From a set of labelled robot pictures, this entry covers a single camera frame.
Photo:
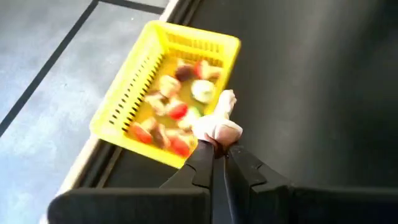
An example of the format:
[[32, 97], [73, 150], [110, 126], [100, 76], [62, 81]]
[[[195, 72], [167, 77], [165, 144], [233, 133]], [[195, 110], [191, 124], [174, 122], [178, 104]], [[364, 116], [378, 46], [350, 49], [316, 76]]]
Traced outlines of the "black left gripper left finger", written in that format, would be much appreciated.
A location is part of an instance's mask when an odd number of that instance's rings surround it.
[[159, 188], [79, 188], [53, 199], [49, 223], [211, 223], [214, 146], [199, 141]]

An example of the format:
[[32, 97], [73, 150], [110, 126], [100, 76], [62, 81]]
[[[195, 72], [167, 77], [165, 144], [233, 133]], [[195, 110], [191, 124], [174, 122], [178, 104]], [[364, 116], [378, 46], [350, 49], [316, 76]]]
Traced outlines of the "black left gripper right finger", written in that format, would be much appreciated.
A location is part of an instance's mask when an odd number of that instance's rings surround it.
[[297, 185], [239, 144], [224, 177], [234, 223], [397, 223], [396, 189]]

